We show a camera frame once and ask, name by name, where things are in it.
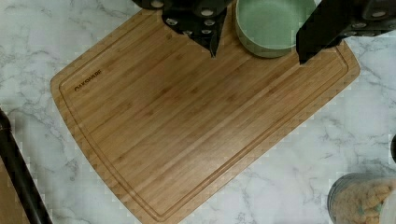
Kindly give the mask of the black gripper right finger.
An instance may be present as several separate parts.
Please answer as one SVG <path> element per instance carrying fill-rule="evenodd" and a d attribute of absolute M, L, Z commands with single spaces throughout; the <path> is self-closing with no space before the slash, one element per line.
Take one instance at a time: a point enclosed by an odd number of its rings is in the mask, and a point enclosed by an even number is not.
<path fill-rule="evenodd" d="M 321 0 L 296 35 L 300 64 L 350 36 L 395 30 L 396 0 Z"/>

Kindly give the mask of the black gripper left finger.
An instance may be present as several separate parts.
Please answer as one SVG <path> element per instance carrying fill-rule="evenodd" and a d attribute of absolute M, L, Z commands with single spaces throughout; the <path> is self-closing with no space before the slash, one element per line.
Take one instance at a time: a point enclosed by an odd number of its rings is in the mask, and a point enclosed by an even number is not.
<path fill-rule="evenodd" d="M 228 5 L 233 0 L 132 0 L 143 9 L 160 10 L 163 23 L 179 35 L 217 54 Z"/>

